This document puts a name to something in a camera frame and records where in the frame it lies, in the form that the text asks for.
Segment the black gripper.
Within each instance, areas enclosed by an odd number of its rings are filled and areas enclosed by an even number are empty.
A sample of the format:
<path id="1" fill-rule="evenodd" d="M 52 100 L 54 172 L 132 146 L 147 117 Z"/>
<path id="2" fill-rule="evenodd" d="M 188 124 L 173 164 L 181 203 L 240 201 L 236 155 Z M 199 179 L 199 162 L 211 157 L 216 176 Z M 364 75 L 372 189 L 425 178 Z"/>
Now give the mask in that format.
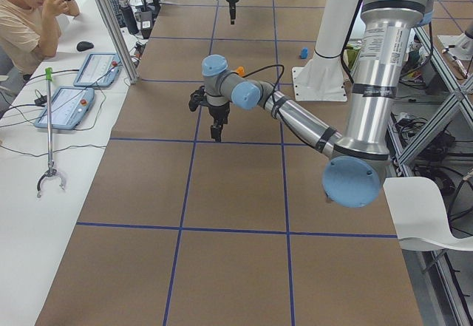
<path id="1" fill-rule="evenodd" d="M 230 24 L 234 25 L 236 20 L 236 4 L 237 0 L 226 0 L 229 4 Z"/>
<path id="2" fill-rule="evenodd" d="M 208 111 L 213 118 L 213 123 L 210 127 L 211 138 L 216 142 L 221 141 L 222 127 L 228 123 L 228 116 L 230 114 L 230 104 L 225 103 L 221 106 L 208 105 Z"/>

